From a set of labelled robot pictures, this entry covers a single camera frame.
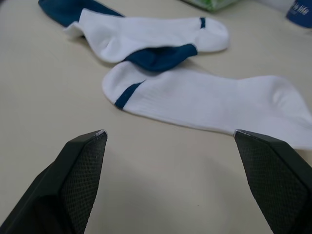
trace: white table surface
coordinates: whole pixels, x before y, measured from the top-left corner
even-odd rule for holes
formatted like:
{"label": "white table surface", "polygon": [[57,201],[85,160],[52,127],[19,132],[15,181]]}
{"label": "white table surface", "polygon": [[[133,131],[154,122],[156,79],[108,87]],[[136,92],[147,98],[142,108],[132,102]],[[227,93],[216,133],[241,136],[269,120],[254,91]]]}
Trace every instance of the white table surface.
{"label": "white table surface", "polygon": [[[229,78],[287,77],[312,109],[312,37],[253,1],[208,13],[178,0],[102,0],[128,16],[210,16],[231,46],[186,65]],[[103,95],[112,65],[69,41],[37,0],[0,6],[0,222],[35,176],[78,135],[108,142],[86,234],[271,234],[231,136],[128,114]],[[310,152],[300,152],[309,161]]]}

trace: blue cup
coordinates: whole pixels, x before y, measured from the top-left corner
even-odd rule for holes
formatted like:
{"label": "blue cup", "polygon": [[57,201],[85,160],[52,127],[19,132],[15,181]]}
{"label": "blue cup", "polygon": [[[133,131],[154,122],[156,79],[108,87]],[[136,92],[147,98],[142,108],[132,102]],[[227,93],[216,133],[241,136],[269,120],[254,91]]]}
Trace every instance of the blue cup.
{"label": "blue cup", "polygon": [[312,0],[296,0],[286,17],[302,27],[312,28]]}

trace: sock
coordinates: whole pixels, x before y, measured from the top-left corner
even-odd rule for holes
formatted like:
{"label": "sock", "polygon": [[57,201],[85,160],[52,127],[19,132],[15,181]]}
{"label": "sock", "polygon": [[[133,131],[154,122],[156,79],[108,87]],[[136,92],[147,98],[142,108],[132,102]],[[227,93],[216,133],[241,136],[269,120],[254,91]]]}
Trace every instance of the sock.
{"label": "sock", "polygon": [[[39,5],[47,16],[65,27],[74,21],[79,21],[84,8],[107,15],[122,16],[94,0],[39,0]],[[197,55],[194,45],[186,44],[178,47],[139,50],[126,57],[125,61],[130,61],[148,71],[163,72],[194,55]]]}
{"label": "sock", "polygon": [[116,107],[136,115],[231,135],[244,129],[312,149],[312,116],[281,77],[235,80],[182,67],[159,74],[123,62],[102,88]]}
{"label": "sock", "polygon": [[226,27],[209,18],[118,17],[83,9],[79,23],[64,31],[72,38],[85,36],[94,53],[110,63],[145,48],[192,44],[199,52],[216,52],[229,44]]}

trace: tissue box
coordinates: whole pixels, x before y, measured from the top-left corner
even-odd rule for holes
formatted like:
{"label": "tissue box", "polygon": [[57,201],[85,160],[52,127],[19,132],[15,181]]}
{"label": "tissue box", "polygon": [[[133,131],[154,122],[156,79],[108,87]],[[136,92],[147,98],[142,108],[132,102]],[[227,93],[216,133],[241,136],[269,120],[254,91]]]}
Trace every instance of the tissue box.
{"label": "tissue box", "polygon": [[208,11],[216,11],[239,0],[183,0]]}

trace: white sock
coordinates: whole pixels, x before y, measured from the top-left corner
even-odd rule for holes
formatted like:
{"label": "white sock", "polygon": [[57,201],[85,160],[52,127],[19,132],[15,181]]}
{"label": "white sock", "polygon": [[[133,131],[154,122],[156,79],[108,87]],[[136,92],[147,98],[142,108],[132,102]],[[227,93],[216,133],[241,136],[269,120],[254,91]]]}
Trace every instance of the white sock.
{"label": "white sock", "polygon": [[107,74],[102,88],[115,106],[136,115],[231,135],[243,129],[312,149],[312,116],[281,77],[235,80],[181,67],[156,74],[126,61]]}
{"label": "white sock", "polygon": [[229,45],[227,28],[209,18],[118,17],[83,9],[79,22],[64,31],[73,38],[85,36],[94,53],[112,63],[145,48],[191,43],[197,51],[215,52]]}

